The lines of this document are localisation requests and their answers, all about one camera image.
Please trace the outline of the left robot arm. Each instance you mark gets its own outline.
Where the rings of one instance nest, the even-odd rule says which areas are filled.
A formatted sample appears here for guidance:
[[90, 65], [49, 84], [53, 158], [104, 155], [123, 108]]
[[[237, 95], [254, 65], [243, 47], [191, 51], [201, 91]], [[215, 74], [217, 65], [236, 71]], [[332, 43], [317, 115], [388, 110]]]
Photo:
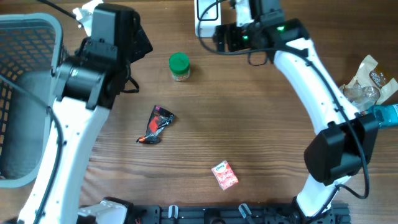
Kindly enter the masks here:
[[47, 145], [19, 223], [125, 223], [129, 202], [106, 199], [80, 208], [80, 190], [95, 141], [132, 80], [131, 64], [152, 46], [131, 7], [95, 7], [91, 34], [55, 71], [54, 102]]

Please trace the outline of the grey plastic shopping basket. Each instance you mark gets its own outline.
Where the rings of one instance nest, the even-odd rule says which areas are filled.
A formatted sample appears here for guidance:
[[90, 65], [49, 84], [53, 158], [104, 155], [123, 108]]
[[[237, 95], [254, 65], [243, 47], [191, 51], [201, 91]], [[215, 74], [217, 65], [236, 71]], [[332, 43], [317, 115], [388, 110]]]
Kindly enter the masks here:
[[[67, 56], [59, 21], [46, 13], [1, 16], [1, 76], [40, 98], [54, 101], [52, 72]], [[31, 183], [50, 131], [44, 107], [1, 82], [1, 188]]]

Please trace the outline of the black red snack packet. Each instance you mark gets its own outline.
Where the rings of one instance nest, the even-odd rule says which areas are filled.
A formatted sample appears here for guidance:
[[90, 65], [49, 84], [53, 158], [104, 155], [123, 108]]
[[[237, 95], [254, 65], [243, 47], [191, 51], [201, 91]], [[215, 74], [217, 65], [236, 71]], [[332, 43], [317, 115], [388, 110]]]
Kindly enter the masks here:
[[162, 130], [170, 125], [174, 120], [174, 114], [170, 111], [155, 105], [147, 124], [145, 135], [141, 136], [136, 140], [137, 143], [141, 144], [158, 144], [161, 142], [159, 134]]

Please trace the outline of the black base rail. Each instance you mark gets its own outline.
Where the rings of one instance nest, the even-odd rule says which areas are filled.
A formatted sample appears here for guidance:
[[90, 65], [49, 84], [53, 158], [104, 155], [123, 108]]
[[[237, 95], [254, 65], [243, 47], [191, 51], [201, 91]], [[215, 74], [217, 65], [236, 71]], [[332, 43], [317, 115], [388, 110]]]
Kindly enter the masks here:
[[127, 208], [124, 223], [177, 224], [177, 223], [301, 223], [298, 213], [291, 213], [292, 206], [286, 203], [248, 206], [247, 212], [238, 206], [215, 207], [160, 207], [158, 205], [134, 205]]

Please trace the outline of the beige clear food pouch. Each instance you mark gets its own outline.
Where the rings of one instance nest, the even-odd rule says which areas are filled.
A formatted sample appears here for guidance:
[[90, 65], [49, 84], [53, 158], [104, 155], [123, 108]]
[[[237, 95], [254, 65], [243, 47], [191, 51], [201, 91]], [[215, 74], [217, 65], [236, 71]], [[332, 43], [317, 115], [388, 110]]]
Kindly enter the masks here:
[[339, 89], [360, 112], [374, 105], [397, 103], [397, 75], [388, 72], [371, 55], [363, 59], [351, 81]]

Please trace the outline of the red tissue packet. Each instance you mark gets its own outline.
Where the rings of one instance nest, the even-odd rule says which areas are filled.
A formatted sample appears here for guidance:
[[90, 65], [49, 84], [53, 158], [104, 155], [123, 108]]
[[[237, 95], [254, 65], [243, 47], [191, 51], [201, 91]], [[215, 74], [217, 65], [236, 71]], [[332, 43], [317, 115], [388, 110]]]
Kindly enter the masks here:
[[239, 182], [234, 171], [227, 161], [220, 162], [211, 169], [222, 190], [226, 190]]

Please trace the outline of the green lid glass jar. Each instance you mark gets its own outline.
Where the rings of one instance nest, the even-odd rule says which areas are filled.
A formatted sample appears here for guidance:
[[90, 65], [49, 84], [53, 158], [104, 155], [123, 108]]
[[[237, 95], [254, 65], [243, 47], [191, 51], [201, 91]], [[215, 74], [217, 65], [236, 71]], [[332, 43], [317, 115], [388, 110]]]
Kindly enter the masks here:
[[169, 69], [175, 81], [185, 81], [190, 76], [190, 60], [183, 52], [177, 52], [169, 58]]

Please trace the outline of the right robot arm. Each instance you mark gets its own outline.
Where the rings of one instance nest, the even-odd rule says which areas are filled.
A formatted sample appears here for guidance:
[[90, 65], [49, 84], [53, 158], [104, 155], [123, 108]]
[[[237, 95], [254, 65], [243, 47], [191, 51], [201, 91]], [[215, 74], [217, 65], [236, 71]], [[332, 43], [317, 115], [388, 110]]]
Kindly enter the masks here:
[[308, 179], [294, 200], [294, 222], [326, 217], [331, 202], [358, 172], [369, 191], [368, 164], [377, 137], [373, 115], [362, 115], [340, 92], [323, 66], [310, 34], [298, 19], [286, 19], [278, 1], [231, 1], [236, 22], [218, 26], [216, 53], [264, 52], [288, 79], [313, 124], [315, 139], [304, 152]]

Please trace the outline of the white barcode scanner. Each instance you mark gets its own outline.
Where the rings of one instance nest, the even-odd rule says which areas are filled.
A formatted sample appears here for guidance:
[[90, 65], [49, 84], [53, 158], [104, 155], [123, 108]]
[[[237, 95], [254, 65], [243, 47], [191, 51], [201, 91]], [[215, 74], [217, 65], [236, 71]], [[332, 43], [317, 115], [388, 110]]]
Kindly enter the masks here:
[[216, 26], [221, 25], [221, 4], [214, 5], [209, 10], [205, 9], [216, 0], [194, 0], [195, 6], [195, 34], [198, 31], [202, 37], [212, 37]]

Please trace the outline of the blue mouthwash bottle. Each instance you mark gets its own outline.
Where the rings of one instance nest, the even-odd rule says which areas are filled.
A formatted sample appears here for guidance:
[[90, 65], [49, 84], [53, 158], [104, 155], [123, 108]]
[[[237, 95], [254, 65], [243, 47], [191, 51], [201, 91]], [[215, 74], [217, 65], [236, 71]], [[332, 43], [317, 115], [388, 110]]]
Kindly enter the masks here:
[[397, 126], [397, 104], [374, 105], [368, 109], [368, 113], [376, 117], [382, 129]]

